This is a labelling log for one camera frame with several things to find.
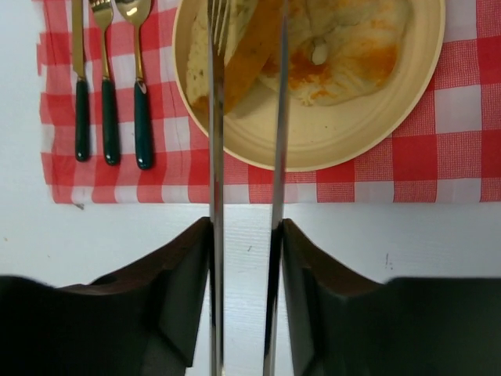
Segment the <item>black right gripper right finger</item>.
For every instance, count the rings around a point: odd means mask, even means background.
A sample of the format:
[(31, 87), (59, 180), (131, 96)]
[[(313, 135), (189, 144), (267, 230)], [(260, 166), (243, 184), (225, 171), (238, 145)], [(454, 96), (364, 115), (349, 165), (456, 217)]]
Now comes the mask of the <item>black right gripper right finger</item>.
[(283, 223), (283, 280), (296, 375), (497, 375), (497, 278), (378, 284)]

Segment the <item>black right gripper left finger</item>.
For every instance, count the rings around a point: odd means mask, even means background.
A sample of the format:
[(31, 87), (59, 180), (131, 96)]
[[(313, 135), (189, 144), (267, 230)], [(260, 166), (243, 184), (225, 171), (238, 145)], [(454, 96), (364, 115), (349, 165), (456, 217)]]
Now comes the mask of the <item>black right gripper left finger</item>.
[(183, 375), (193, 365), (211, 222), (90, 284), (1, 278), (4, 375)]

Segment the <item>glazed bread with hole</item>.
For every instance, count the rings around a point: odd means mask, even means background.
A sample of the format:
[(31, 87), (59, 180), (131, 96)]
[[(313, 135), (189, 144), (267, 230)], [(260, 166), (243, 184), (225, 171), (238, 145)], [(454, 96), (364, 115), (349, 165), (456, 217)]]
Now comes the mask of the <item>glazed bread with hole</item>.
[(407, 1), (291, 1), (290, 95), (333, 106), (386, 85), (411, 16)]

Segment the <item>herb bread slice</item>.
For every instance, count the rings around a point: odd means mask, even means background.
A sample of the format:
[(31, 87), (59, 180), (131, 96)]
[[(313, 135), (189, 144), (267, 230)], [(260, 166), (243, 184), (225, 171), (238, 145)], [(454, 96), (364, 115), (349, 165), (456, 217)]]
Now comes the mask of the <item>herb bread slice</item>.
[[(282, 1), (232, 1), (225, 51), (225, 106), (230, 112), (258, 79), (277, 46)], [(186, 71), (191, 107), (208, 112), (207, 2), (200, 3), (192, 25)]]

